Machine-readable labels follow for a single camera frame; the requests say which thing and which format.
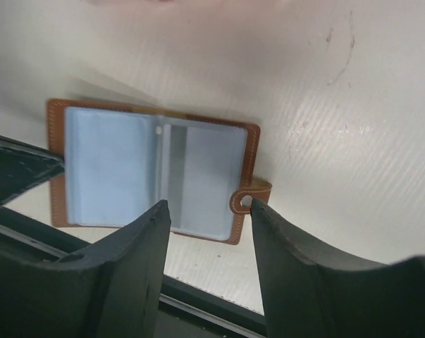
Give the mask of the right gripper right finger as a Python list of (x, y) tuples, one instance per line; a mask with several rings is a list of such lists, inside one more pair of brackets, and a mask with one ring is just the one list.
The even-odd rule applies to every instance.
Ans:
[(270, 337), (425, 337), (425, 256), (360, 258), (259, 200), (251, 217)]

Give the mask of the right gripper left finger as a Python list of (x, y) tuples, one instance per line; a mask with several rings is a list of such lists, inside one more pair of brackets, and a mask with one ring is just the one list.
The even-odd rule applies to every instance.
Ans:
[(152, 337), (170, 226), (163, 200), (57, 261), (0, 251), (0, 337)]

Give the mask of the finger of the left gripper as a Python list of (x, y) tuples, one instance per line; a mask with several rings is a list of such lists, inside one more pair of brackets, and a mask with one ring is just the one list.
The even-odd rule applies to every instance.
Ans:
[(0, 208), (62, 173), (62, 157), (0, 135)]

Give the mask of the brown leather card holder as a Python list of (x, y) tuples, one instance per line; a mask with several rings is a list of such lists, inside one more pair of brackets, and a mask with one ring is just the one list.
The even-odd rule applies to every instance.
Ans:
[[(231, 194), (228, 206), (233, 214), (230, 237), (224, 241), (207, 239), (190, 234), (183, 234), (172, 228), (174, 233), (187, 237), (196, 237), (213, 242), (222, 242), (235, 245), (240, 241), (242, 226), (245, 216), (250, 211), (253, 199), (267, 201), (271, 194), (271, 184), (263, 179), (256, 178), (253, 174), (254, 164), (257, 157), (260, 128), (254, 123), (244, 123), (234, 120), (224, 120), (207, 116), (195, 115), (193, 113), (183, 113), (170, 111), (162, 108), (147, 106), (134, 106), (117, 103), (75, 101), (69, 99), (50, 99), (47, 102), (47, 130), (48, 145), (50, 151), (62, 156), (65, 160), (65, 112), (69, 107), (93, 108), (104, 111), (138, 113), (153, 117), (156, 122), (154, 128), (156, 134), (155, 159), (154, 159), (154, 181), (152, 183), (152, 199), (150, 206), (160, 200), (168, 202), (168, 176), (170, 165), (170, 138), (171, 127), (236, 127), (246, 132), (245, 147), (242, 153), (242, 166), (240, 172), (240, 183), (238, 188)], [(70, 224), (67, 221), (66, 213), (66, 163), (64, 176), (51, 181), (51, 216), (55, 227), (100, 227), (82, 226)]]

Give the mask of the silver VIP card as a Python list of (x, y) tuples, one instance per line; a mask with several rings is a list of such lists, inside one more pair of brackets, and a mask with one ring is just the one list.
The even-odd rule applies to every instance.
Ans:
[(172, 228), (224, 241), (233, 214), (246, 132), (236, 127), (171, 127), (168, 203)]
[(66, 109), (68, 223), (122, 227), (149, 208), (155, 126), (155, 119), (145, 114)]

